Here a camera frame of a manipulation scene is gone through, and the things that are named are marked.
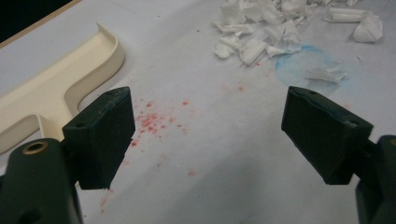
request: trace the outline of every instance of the beige plastic tray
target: beige plastic tray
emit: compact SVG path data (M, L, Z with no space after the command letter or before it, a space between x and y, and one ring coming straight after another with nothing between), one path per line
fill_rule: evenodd
M0 153L40 129L63 140L62 127L78 113L78 103L112 77L124 60L118 39L99 31L42 73L0 99Z

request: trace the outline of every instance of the white table surface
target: white table surface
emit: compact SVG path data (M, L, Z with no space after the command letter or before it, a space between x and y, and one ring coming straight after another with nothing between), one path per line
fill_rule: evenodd
M220 33L210 22L223 3L83 0L0 49L0 94L95 34L97 21L126 52L120 71L81 103L130 86L137 118L136 145L111 190L78 191L85 223L358 223L359 179L326 186L280 130L293 84L276 74L282 67L265 55L245 67L213 53ZM299 31L304 45L348 71L336 88L310 87L373 123L376 142L396 134L396 2L361 0L354 8L379 15L379 43L356 43L357 24L327 23L323 8ZM290 59L284 66L299 69ZM146 130L139 115L157 115L158 132ZM8 154L0 157L3 172Z

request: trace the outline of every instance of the brass insert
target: brass insert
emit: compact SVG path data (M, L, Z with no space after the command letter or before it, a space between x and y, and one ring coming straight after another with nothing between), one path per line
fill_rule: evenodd
M28 146L26 146L22 153L24 155L33 155L36 153L39 153L41 151L43 151L44 149L46 149L49 146L48 142L34 142Z

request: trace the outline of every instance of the black clamp jaw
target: black clamp jaw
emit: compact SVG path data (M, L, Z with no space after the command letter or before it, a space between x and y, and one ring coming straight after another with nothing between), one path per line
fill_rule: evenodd
M373 125L315 91L289 87L282 130L329 185L361 181L361 224L396 223L396 136L368 137Z
M0 223L83 223L75 184L108 189L134 134L128 87L107 91L63 127L15 149L1 181Z

